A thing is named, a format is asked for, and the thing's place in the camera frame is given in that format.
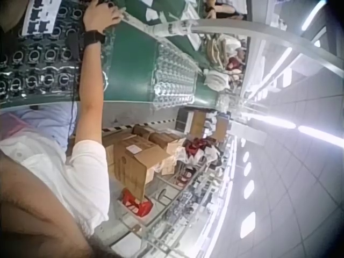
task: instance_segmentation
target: red object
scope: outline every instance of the red object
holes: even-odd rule
[[[139,201],[129,192],[128,189],[125,188],[122,191],[122,193],[123,193],[122,203],[124,204],[124,206],[130,209],[136,216],[142,218],[151,212],[153,208],[153,203],[147,197],[146,197],[147,200],[144,200],[143,202],[139,203]]]
[[[228,61],[227,69],[228,71],[232,71],[234,69],[239,69],[241,66],[241,63],[236,58],[230,58]]]
[[[186,142],[185,150],[187,152],[188,157],[190,157],[190,155],[195,156],[199,149],[204,150],[207,146],[211,147],[213,143],[213,139],[209,137],[205,139],[194,138],[193,141]]]

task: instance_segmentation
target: worker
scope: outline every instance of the worker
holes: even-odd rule
[[[68,116],[63,103],[0,117],[2,257],[120,257],[92,235],[108,220],[110,205],[100,40],[122,12],[98,0],[85,11],[80,111],[68,162],[71,112]]]
[[[229,1],[220,3],[220,0],[206,0],[207,19],[235,19],[247,20],[247,15],[237,12],[234,6],[227,4]]]

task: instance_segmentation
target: skin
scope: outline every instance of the skin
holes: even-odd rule
[[[216,19],[216,13],[217,12],[223,12],[223,13],[235,13],[235,8],[230,6],[230,5],[215,5],[216,0],[207,0],[207,5],[209,7],[213,7],[214,10],[211,10],[207,16],[206,19]],[[232,16],[230,19],[235,19],[235,20],[242,20],[243,16],[238,15],[238,16]]]
[[[87,31],[100,33],[118,24],[123,10],[91,2],[84,15]],[[103,78],[101,45],[84,51],[76,142],[101,142]],[[5,257],[90,257],[91,248],[77,221],[50,189],[25,167],[0,152],[1,227]],[[20,234],[20,238],[11,238]]]

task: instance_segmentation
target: black circuit board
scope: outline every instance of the black circuit board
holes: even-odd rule
[[[82,18],[88,2],[62,0],[52,34],[22,36],[22,25],[16,28],[16,49],[0,57],[0,104],[38,95],[71,96],[76,91],[83,56]],[[113,5],[114,1],[102,2]],[[114,29],[109,29],[102,47],[104,86],[113,41]]]

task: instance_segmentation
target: cardboard box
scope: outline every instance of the cardboard box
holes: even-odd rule
[[[190,134],[193,137],[203,138],[203,127],[205,123],[206,113],[202,111],[195,111],[191,123]]]
[[[186,138],[179,138],[174,140],[166,133],[152,133],[149,140],[155,144],[158,144],[164,151],[170,155],[174,155],[177,148],[181,147]]]
[[[105,148],[106,151],[106,161],[107,165],[112,165],[114,163],[113,161],[113,145],[107,146]]]
[[[114,175],[139,201],[154,177],[154,166],[170,157],[158,145],[134,134],[114,145]]]
[[[180,138],[177,135],[170,135],[168,133],[152,133],[149,140],[158,144],[164,151],[171,155],[161,163],[161,174],[174,174],[176,161],[176,153],[178,148],[183,146],[186,138]]]
[[[228,124],[229,122],[227,118],[217,117],[216,130],[211,135],[211,137],[216,139],[219,142],[223,141],[226,138]]]
[[[114,164],[107,167],[107,173],[109,174],[109,178],[116,178],[114,176]]]
[[[149,136],[155,133],[155,129],[149,127],[149,126],[140,126],[140,125],[135,125],[133,129],[133,134],[137,134],[138,136],[148,140]]]

